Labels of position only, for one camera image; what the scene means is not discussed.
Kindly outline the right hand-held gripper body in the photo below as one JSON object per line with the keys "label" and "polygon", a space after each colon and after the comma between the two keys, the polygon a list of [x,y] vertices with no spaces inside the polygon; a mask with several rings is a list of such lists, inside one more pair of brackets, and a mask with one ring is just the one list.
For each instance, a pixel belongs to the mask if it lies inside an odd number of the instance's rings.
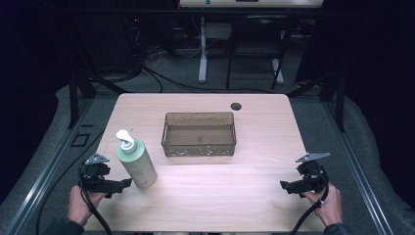
{"label": "right hand-held gripper body", "polygon": [[297,159],[297,163],[300,163],[297,171],[302,176],[302,180],[298,185],[299,193],[307,191],[321,192],[326,187],[329,177],[324,166],[318,160],[329,156],[329,153],[306,153]]}

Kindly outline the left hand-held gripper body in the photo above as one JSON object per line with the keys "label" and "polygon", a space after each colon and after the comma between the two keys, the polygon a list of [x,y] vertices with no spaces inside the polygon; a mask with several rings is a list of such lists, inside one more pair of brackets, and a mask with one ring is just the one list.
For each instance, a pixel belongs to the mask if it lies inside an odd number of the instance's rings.
{"label": "left hand-held gripper body", "polygon": [[93,154],[80,166],[79,185],[89,192],[113,194],[114,188],[105,175],[110,173],[110,160],[98,153]]}

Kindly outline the green pump bottle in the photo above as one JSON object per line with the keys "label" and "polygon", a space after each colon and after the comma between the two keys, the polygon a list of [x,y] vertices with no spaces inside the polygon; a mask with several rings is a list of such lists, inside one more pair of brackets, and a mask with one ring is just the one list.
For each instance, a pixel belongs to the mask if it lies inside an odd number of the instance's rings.
{"label": "green pump bottle", "polygon": [[143,141],[134,139],[121,129],[115,135],[121,141],[116,155],[138,188],[151,187],[158,178],[154,164]]}

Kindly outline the brown transparent plastic box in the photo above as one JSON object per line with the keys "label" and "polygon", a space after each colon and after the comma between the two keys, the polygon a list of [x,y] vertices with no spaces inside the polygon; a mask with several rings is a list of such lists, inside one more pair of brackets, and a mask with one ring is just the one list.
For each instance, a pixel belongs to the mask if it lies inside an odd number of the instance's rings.
{"label": "brown transparent plastic box", "polygon": [[236,144],[231,112],[165,115],[161,145],[167,157],[233,156]]}

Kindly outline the person's right hand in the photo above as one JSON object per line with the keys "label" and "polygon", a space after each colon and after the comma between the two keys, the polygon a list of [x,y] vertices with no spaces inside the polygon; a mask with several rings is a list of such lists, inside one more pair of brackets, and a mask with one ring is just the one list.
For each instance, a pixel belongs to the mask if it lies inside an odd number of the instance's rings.
{"label": "person's right hand", "polygon": [[341,192],[333,184],[328,184],[328,195],[323,204],[315,210],[315,214],[325,226],[344,221]]}

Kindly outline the person's left hand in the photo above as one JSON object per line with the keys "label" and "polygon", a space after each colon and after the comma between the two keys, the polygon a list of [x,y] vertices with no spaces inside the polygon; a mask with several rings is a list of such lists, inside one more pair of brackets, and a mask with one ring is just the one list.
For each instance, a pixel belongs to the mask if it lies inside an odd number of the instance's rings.
{"label": "person's left hand", "polygon": [[77,185],[73,186],[69,194],[68,219],[81,226],[85,226],[92,212],[84,202],[84,193]]}

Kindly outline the black metal stand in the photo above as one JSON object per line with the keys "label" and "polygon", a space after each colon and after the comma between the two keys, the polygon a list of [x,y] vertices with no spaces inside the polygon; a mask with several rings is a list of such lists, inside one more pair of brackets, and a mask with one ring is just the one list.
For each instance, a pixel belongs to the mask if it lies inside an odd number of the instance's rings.
{"label": "black metal stand", "polygon": [[[230,88],[233,73],[273,73],[274,89],[283,82],[279,78],[292,33],[297,28],[299,20],[288,15],[249,15],[232,23],[227,51],[226,88]],[[253,58],[267,59],[271,63],[269,70],[255,70],[253,67],[232,68],[237,57],[248,61]]]}

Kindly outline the white desk with legs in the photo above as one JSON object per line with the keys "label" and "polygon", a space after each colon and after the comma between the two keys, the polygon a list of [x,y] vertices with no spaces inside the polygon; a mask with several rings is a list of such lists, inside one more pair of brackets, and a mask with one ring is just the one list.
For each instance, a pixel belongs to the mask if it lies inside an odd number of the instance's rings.
{"label": "white desk with legs", "polygon": [[[319,9],[324,0],[179,0],[185,10],[271,10],[271,9]],[[224,39],[230,35],[230,23],[207,23],[200,17],[201,60],[199,82],[207,81],[209,38]]]}

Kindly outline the aluminium rail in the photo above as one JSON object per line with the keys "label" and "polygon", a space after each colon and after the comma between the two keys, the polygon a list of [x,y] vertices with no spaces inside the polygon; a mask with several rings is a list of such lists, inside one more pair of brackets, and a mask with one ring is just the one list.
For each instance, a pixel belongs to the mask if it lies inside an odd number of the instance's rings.
{"label": "aluminium rail", "polygon": [[386,215],[375,195],[366,174],[360,165],[360,162],[355,154],[345,132],[342,132],[335,120],[335,110],[330,103],[322,103],[323,110],[326,113],[330,123],[332,124],[335,133],[340,140],[343,149],[346,152],[346,162],[351,172],[354,182],[358,188],[359,194],[365,205],[365,209],[371,216],[371,219],[378,231],[379,235],[394,235],[392,227],[388,222]]}
{"label": "aluminium rail", "polygon": [[0,220],[4,222],[0,226],[0,235],[19,235],[25,230],[51,184],[65,150],[69,148],[69,141],[75,135],[78,122],[87,114],[92,104],[91,99],[82,101],[77,120],[72,128],[68,128],[69,104],[64,101],[59,103],[38,149],[12,192],[0,206]]}

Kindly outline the black frame post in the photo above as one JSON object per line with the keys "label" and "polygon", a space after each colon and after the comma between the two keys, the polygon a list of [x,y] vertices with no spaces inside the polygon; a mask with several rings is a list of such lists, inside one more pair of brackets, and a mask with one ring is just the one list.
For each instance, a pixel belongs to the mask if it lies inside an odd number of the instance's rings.
{"label": "black frame post", "polygon": [[69,107],[70,107],[70,121],[69,129],[73,128],[78,120],[78,98],[77,98],[77,84],[76,77],[73,73],[69,80]]}
{"label": "black frame post", "polygon": [[340,132],[344,132],[344,104],[345,104],[345,79],[342,75],[339,76],[339,85],[336,100],[336,124]]}

